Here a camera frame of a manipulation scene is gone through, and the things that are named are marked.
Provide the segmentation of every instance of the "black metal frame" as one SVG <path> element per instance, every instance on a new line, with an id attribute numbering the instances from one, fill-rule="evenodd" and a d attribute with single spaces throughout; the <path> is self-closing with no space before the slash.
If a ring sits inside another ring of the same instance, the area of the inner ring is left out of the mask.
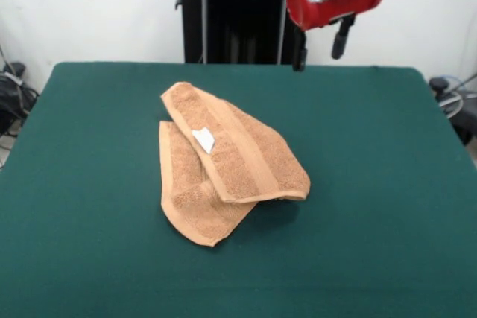
<path id="1" fill-rule="evenodd" d="M 186 63 L 291 63 L 295 26 L 283 13 L 284 0 L 206 3 L 204 33 L 202 0 L 181 0 Z"/>

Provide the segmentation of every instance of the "white tag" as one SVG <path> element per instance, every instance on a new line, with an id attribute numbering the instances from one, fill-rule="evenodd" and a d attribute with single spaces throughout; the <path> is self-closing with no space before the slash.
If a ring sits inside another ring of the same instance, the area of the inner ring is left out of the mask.
<path id="1" fill-rule="evenodd" d="M 212 152 L 212 148 L 214 147 L 215 139 L 211 132 L 206 128 L 202 128 L 201 130 L 192 130 L 192 135 L 197 139 L 201 147 L 210 154 Z"/>

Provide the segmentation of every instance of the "black cable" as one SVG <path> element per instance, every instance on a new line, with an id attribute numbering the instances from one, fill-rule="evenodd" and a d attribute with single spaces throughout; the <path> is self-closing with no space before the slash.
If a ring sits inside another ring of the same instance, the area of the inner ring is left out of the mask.
<path id="1" fill-rule="evenodd" d="M 456 89 L 459 89 L 459 87 L 462 87 L 462 86 L 466 85 L 467 83 L 469 83 L 470 81 L 475 80 L 476 78 L 477 78 L 477 74 L 473 74 L 472 76 L 470 76 L 469 78 L 467 78 L 463 83 L 459 83 L 458 85 L 452 87 L 451 89 L 448 89 L 448 90 L 446 91 L 446 93 L 453 92 L 453 91 L 455 91 Z"/>
<path id="2" fill-rule="evenodd" d="M 7 59 L 5 59 L 5 54 L 3 53 L 3 48 L 1 48 L 1 44 L 0 44 L 0 56 L 3 59 L 3 62 L 6 63 L 7 66 L 10 68 L 10 70 L 12 71 L 12 75 L 16 76 L 15 68 L 11 65 L 11 63 L 7 61 Z"/>

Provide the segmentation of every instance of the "green tablecloth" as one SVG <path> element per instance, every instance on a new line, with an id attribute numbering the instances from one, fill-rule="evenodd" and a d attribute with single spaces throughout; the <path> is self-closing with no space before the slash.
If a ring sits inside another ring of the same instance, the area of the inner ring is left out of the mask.
<path id="1" fill-rule="evenodd" d="M 306 202 L 216 248 L 168 223 L 159 95 L 277 129 Z M 477 175 L 412 69 L 58 65 L 0 173 L 0 317 L 477 317 Z"/>

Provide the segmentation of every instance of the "orange towel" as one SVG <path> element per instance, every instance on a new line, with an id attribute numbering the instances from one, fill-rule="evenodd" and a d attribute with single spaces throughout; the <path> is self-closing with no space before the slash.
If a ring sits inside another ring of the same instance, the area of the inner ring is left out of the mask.
<path id="1" fill-rule="evenodd" d="M 162 207 L 187 238 L 213 246 L 256 202 L 306 198 L 308 175 L 275 130 L 190 83 L 176 83 L 161 97 L 177 125 L 161 124 L 159 133 Z M 203 128 L 215 140 L 210 154 L 192 134 Z M 203 238 L 205 226 L 215 227 L 213 238 Z"/>

